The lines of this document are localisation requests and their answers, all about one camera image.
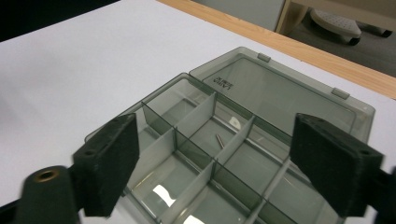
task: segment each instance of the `plastic tray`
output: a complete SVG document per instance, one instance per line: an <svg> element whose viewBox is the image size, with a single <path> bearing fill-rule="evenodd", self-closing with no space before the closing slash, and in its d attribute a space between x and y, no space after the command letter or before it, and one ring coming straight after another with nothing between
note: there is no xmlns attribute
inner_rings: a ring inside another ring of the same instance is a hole
<svg viewBox="0 0 396 224"><path fill-rule="evenodd" d="M141 153L126 197L148 223L342 222L289 159L294 116L321 117L366 142L374 112L235 49L122 113L137 115Z"/></svg>

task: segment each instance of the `compartment divider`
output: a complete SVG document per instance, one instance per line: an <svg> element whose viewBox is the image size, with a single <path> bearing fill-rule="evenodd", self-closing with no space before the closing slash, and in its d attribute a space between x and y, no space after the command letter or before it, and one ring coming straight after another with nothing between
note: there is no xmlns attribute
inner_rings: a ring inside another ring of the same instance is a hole
<svg viewBox="0 0 396 224"><path fill-rule="evenodd" d="M190 138L210 118L212 118L216 103L216 93L211 94L203 103L195 107L190 114L182 119L176 126L185 136Z"/></svg>
<svg viewBox="0 0 396 224"><path fill-rule="evenodd" d="M217 160L220 164L224 164L228 159L231 158L235 151L248 137L254 119L254 116L250 118L250 120L244 125L244 127L242 127L242 129L224 147L224 149L219 153L215 160Z"/></svg>
<svg viewBox="0 0 396 224"><path fill-rule="evenodd" d="M177 151L180 152L188 162L192 162L191 166L195 167L197 170L202 171L206 166L212 162L212 158L203 151L200 147L196 146L191 140L175 130L176 146Z"/></svg>
<svg viewBox="0 0 396 224"><path fill-rule="evenodd" d="M261 203L261 195L218 162L213 165L211 183L249 213Z"/></svg>
<svg viewBox="0 0 396 224"><path fill-rule="evenodd" d="M282 164L282 167L277 171L276 175L274 178L271 180L270 184L268 187L265 189L264 193L262 194L262 197L268 201L269 197L271 196L272 192L276 188L277 184L279 181L283 178L283 175L288 171L289 167L291 164L290 156L288 156L285 161Z"/></svg>
<svg viewBox="0 0 396 224"><path fill-rule="evenodd" d="M172 155L174 150L174 129L171 129L141 153L127 184L128 188L138 185L154 168Z"/></svg>
<svg viewBox="0 0 396 224"><path fill-rule="evenodd" d="M250 213L249 217L245 220L244 224L254 224L257 217L259 216L260 211L264 207L267 201L262 200L262 202L256 206L256 208Z"/></svg>
<svg viewBox="0 0 396 224"><path fill-rule="evenodd" d="M166 120L161 118L160 115L158 115L154 110L152 110L148 105L143 102L142 107L145 114L146 123L158 134L163 135L172 128L172 126Z"/></svg>
<svg viewBox="0 0 396 224"><path fill-rule="evenodd" d="M183 191L177 200L159 217L161 223L173 223L179 215L194 200L200 191L207 185L212 173L213 162L194 179L194 181Z"/></svg>

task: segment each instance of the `clear plastic lid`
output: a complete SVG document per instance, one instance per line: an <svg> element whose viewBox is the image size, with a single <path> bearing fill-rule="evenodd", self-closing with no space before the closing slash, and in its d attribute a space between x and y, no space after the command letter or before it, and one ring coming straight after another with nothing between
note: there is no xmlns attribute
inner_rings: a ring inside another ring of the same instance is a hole
<svg viewBox="0 0 396 224"><path fill-rule="evenodd" d="M296 113L304 113L368 141L370 105L250 49L234 49L190 74L289 135Z"/></svg>

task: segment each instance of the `white table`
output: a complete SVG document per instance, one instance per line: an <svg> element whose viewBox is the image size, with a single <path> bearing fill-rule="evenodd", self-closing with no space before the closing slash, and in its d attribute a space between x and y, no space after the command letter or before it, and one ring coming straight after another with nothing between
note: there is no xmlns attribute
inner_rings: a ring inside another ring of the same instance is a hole
<svg viewBox="0 0 396 224"><path fill-rule="evenodd" d="M71 165L84 137L181 72L245 46L270 55L376 109L369 141L396 164L396 102L153 0L120 1L0 43L0 204L20 197L23 179ZM350 218L347 223L371 223ZM112 218L83 223L127 223Z"/></svg>

